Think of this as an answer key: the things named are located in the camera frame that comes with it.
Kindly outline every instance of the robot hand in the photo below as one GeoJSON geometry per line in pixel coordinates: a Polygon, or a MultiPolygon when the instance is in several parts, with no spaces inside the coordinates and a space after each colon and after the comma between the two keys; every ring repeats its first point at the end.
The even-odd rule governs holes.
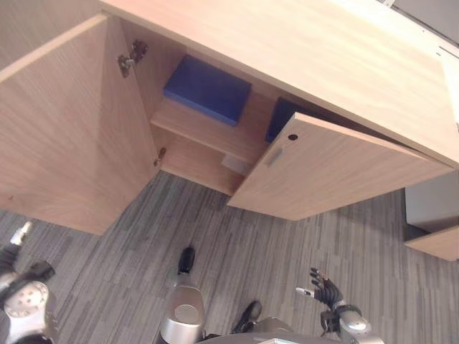
{"type": "Polygon", "coordinates": [[[310,276],[316,289],[296,288],[302,295],[312,297],[330,308],[321,313],[323,333],[338,333],[341,341],[348,344],[384,344],[372,334],[372,326],[361,316],[358,307],[347,305],[341,290],[321,271],[312,267],[310,276]]]}
{"type": "Polygon", "coordinates": [[[24,239],[32,227],[27,222],[0,250],[0,309],[9,317],[6,344],[50,344],[55,329],[45,282],[55,271],[47,262],[32,265],[23,274],[16,273],[14,263],[24,239]]]}

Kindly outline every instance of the desk top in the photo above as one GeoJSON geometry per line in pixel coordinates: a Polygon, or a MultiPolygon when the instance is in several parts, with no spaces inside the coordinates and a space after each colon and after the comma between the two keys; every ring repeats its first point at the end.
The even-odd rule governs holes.
{"type": "MultiPolygon", "coordinates": [[[[389,11],[365,1],[375,3],[365,3],[368,11],[389,11]]],[[[459,133],[440,59],[340,4],[349,0],[101,2],[109,12],[459,168],[459,133]]]]}

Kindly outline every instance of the open cabinet door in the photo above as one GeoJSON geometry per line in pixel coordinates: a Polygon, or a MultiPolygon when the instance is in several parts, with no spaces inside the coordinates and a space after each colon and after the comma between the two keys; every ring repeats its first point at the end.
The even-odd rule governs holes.
{"type": "Polygon", "coordinates": [[[155,176],[128,49],[100,14],[0,71],[0,208],[102,234],[155,176]]]}
{"type": "Polygon", "coordinates": [[[296,113],[228,205],[299,220],[448,171],[408,148],[296,113]]]}

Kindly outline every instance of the black shoe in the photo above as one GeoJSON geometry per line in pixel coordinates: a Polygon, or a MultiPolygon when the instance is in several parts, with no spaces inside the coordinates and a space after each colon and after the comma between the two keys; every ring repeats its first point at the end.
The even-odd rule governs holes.
{"type": "Polygon", "coordinates": [[[247,333],[252,331],[253,326],[261,314],[261,309],[262,306],[260,301],[253,301],[250,303],[231,333],[247,333]]]}
{"type": "Polygon", "coordinates": [[[194,265],[194,248],[189,246],[181,252],[179,274],[189,274],[194,265]]]}

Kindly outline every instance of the wooden cabinet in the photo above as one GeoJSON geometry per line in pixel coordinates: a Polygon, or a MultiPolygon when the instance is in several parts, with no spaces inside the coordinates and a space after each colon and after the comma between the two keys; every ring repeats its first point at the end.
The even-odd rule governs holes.
{"type": "Polygon", "coordinates": [[[297,220],[459,166],[443,142],[459,135],[435,57],[334,1],[267,1],[260,13],[253,1],[230,2],[104,0],[125,20],[99,14],[2,70],[0,207],[102,234],[162,169],[232,196],[230,206],[297,220]],[[295,11],[309,20],[293,23],[323,23],[317,54],[317,37],[281,20],[295,11]],[[328,14],[350,25],[343,37],[328,14]],[[117,57],[135,39],[149,51],[123,78],[117,57]],[[388,47],[374,52],[375,42],[388,47]],[[185,54],[252,84],[236,127],[163,97],[185,54]],[[320,115],[295,114],[269,145],[278,97],[320,115]]]}

